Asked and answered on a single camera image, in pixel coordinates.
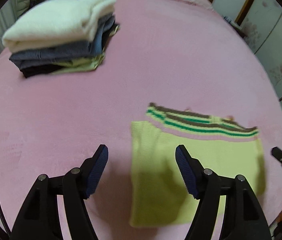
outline white folded towel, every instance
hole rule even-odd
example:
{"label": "white folded towel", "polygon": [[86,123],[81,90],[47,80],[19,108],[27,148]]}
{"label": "white folded towel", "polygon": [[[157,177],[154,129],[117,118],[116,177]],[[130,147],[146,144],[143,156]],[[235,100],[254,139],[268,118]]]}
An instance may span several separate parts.
{"label": "white folded towel", "polygon": [[49,0],[9,28],[3,45],[12,53],[58,46],[72,41],[94,40],[98,20],[114,12],[116,0]]}

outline folded yellow garment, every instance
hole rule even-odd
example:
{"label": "folded yellow garment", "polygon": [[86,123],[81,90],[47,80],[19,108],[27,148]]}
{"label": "folded yellow garment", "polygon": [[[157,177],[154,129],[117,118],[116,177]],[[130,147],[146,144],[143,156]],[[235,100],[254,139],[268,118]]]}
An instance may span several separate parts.
{"label": "folded yellow garment", "polygon": [[83,57],[73,59],[67,62],[56,62],[53,65],[63,66],[59,70],[52,72],[52,74],[72,73],[72,72],[87,72],[95,70],[103,61],[105,57],[104,52],[96,57]]}
{"label": "folded yellow garment", "polygon": [[[157,227],[193,220],[199,201],[187,192],[177,166],[175,149],[180,144],[185,145],[190,155],[200,160],[205,168],[230,178],[243,174],[257,195],[263,193],[264,160],[257,128],[245,129],[226,119],[174,111],[153,104],[147,115],[153,122],[132,122],[132,226]],[[197,122],[186,120],[191,118],[198,118]],[[163,132],[156,127],[157,121],[171,131],[182,131],[184,137]],[[193,133],[206,134],[207,139],[187,138]],[[211,133],[224,136],[225,140],[213,140]],[[232,137],[250,139],[234,142]],[[225,197],[221,197],[219,214],[224,212],[224,207]]]}

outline pink bedsheet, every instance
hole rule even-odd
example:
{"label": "pink bedsheet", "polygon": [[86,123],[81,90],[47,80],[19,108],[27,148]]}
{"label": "pink bedsheet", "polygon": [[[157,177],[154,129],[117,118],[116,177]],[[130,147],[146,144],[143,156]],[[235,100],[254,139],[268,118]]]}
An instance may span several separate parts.
{"label": "pink bedsheet", "polygon": [[[121,30],[95,72],[24,79],[10,52],[0,55],[0,201],[10,227],[39,174],[63,175],[106,144],[108,164],[86,201],[99,239],[184,239],[189,225],[128,224],[130,124],[144,118],[150,102],[258,126],[267,179],[260,200],[268,222],[274,220],[282,169],[270,149],[282,149],[282,111],[248,46],[216,13],[174,0],[117,0],[116,19]],[[62,202],[59,209],[70,240]]]}

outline green stripe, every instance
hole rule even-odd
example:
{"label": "green stripe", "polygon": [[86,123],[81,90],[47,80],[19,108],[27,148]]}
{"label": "green stripe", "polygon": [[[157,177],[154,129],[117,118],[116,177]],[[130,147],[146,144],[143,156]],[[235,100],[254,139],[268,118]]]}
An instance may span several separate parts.
{"label": "green stripe", "polygon": [[184,130],[189,130],[193,132],[201,132],[201,133],[224,133],[230,136],[244,136],[244,137],[252,137],[258,133],[258,131],[255,131],[254,133],[251,133],[251,134],[235,134],[235,133],[229,133],[223,130],[201,130],[201,129],[196,129],[196,128],[190,128],[190,127],[181,125],[179,123],[174,123],[174,122],[167,121],[167,120],[165,120],[165,123],[168,125],[172,125],[172,126],[184,129]]}
{"label": "green stripe", "polygon": [[151,109],[148,109],[147,113],[153,114],[155,117],[161,119],[162,121],[164,121],[164,123],[166,123],[168,125],[172,125],[174,127],[178,127],[178,128],[181,128],[181,129],[184,129],[184,130],[188,130],[188,131],[193,131],[193,132],[200,132],[200,133],[223,133],[223,134],[226,134],[226,135],[238,136],[238,137],[240,137],[240,136],[252,137],[252,136],[254,136],[254,135],[259,133],[258,131],[255,131],[253,133],[231,133],[231,132],[227,132],[227,131],[224,131],[224,130],[212,130],[211,128],[208,128],[207,130],[205,130],[205,129],[198,129],[198,128],[191,128],[191,127],[188,127],[188,126],[185,126],[185,125],[181,125],[179,123],[174,123],[174,122],[168,121],[164,116],[154,112]]}
{"label": "green stripe", "polygon": [[190,118],[190,117],[184,117],[184,115],[175,115],[175,116],[180,117],[180,118],[187,120],[187,121],[190,121],[190,122],[210,123],[210,121],[194,119],[194,118]]}
{"label": "green stripe", "polygon": [[242,130],[242,127],[239,127],[237,125],[229,125],[229,124],[225,124],[225,123],[223,123],[222,125],[225,126],[225,127],[228,127],[228,128],[236,128],[236,129]]}

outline brown stripe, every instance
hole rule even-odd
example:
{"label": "brown stripe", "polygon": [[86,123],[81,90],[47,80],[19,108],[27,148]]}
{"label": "brown stripe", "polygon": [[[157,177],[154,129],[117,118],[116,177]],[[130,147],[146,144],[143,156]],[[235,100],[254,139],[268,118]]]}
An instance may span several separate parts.
{"label": "brown stripe", "polygon": [[170,115],[170,114],[167,114],[167,117],[169,119],[173,119],[175,121],[178,121],[178,122],[181,122],[181,123],[185,123],[185,124],[188,124],[188,125],[192,125],[192,126],[199,126],[199,127],[206,127],[206,128],[222,128],[222,129],[233,131],[233,132],[244,132],[245,133],[245,132],[252,132],[254,130],[257,130],[257,127],[245,128],[244,130],[241,130],[241,129],[237,129],[237,128],[225,127],[225,126],[222,126],[222,125],[216,124],[216,123],[210,123],[210,124],[194,123],[194,122],[190,122],[190,121],[184,120],[184,119],[182,119],[180,117],[177,117],[177,116],[174,116],[174,115]]}
{"label": "brown stripe", "polygon": [[211,118],[210,115],[203,115],[203,114],[187,112],[187,111],[178,111],[178,110],[174,110],[174,109],[170,109],[170,108],[165,108],[163,106],[157,106],[155,103],[150,103],[149,106],[154,107],[156,110],[161,111],[161,112],[169,112],[169,113],[174,113],[174,114],[195,116],[195,117],[206,118],[206,119]]}
{"label": "brown stripe", "polygon": [[242,129],[247,129],[247,128],[245,128],[245,127],[243,127],[243,126],[239,125],[237,122],[230,121],[230,120],[226,120],[226,119],[222,119],[222,120],[223,120],[223,122],[226,122],[226,123],[230,123],[230,124],[233,124],[233,125],[239,126],[239,127],[241,127]]}

